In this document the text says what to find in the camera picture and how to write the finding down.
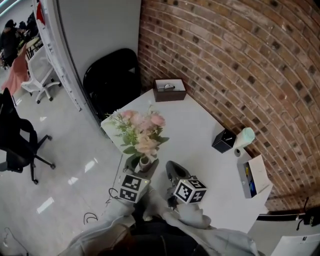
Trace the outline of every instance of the pink flower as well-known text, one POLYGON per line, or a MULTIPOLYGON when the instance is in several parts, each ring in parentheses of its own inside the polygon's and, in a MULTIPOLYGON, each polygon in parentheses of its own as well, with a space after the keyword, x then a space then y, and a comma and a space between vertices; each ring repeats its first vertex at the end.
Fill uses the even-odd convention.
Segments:
POLYGON ((140 115, 138 112, 135 113, 133 115, 133 117, 131 117, 130 121, 131 124, 135 127, 138 127, 144 120, 144 117, 142 115, 140 115))
POLYGON ((166 125, 165 119, 161 115, 156 113, 153 113, 151 115, 151 122, 154 123, 156 126, 160 126, 160 127, 163 127, 166 125))
POLYGON ((152 130, 153 128, 154 128, 154 123, 153 122, 151 122, 151 120, 150 119, 144 119, 143 121, 142 121, 142 123, 140 124, 140 129, 142 130, 142 131, 150 131, 150 130, 152 130))
POLYGON ((138 152, 145 154, 147 157, 157 154, 156 147, 158 146, 159 142, 154 139, 150 139, 149 136, 144 133, 139 134, 137 136, 137 140, 138 144, 136 144, 134 147, 138 152))
POLYGON ((134 110, 126 110, 126 111, 121 113, 121 116, 123 117, 123 119, 128 121, 130 118, 132 118, 137 113, 138 112, 134 111, 134 110))

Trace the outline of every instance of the black cube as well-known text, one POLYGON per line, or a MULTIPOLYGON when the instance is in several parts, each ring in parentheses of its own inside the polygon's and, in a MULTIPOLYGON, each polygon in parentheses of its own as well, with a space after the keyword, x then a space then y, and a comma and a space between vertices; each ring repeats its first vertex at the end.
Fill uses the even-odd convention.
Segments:
POLYGON ((233 148, 236 137, 232 131, 224 129, 215 137, 212 147, 220 153, 224 153, 233 148))

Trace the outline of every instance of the flower vase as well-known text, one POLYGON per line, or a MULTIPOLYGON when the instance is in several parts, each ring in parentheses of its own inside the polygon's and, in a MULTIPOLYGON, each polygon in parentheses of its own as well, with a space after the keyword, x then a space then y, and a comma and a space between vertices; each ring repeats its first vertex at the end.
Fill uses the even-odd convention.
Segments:
POLYGON ((139 166, 141 168, 140 172, 146 173, 147 171, 149 171, 151 165, 152 163, 149 157, 144 156, 140 158, 139 160, 139 166))

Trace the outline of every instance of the office chair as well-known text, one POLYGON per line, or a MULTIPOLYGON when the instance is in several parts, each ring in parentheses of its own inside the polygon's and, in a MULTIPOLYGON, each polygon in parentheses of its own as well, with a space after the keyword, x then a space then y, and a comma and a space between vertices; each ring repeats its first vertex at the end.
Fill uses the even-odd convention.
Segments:
POLYGON ((141 87, 137 55, 126 48, 98 59, 83 78, 84 94, 100 121, 138 98, 141 87))
POLYGON ((52 137, 46 135, 38 141, 34 127, 28 120, 18 116, 9 89, 5 88, 3 94, 0 94, 0 150, 6 152, 6 161, 0 163, 0 172, 22 173, 24 167, 30 165, 31 179, 37 185, 39 182, 35 179, 35 159, 47 164, 51 169, 56 168, 54 163, 37 155, 46 139, 51 141, 52 137), (21 130, 30 134, 29 141, 20 135, 21 130))
POLYGON ((48 88, 54 85, 61 86, 60 82, 51 82, 45 84, 48 77, 54 71, 54 67, 51 65, 47 58, 47 53, 45 47, 41 47, 32 57, 27 60, 28 69, 30 73, 29 81, 22 82, 21 87, 27 90, 29 93, 34 91, 39 92, 35 98, 37 104, 40 103, 40 96, 45 92, 49 101, 53 98, 50 96, 48 88))

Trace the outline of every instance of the brick wall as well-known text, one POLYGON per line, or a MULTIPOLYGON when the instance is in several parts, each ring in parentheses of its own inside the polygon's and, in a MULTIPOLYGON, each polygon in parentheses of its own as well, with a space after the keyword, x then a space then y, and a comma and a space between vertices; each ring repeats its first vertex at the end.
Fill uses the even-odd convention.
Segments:
POLYGON ((181 77, 226 128, 253 128, 271 211, 320 204, 319 33, 312 0, 142 1, 143 84, 181 77))

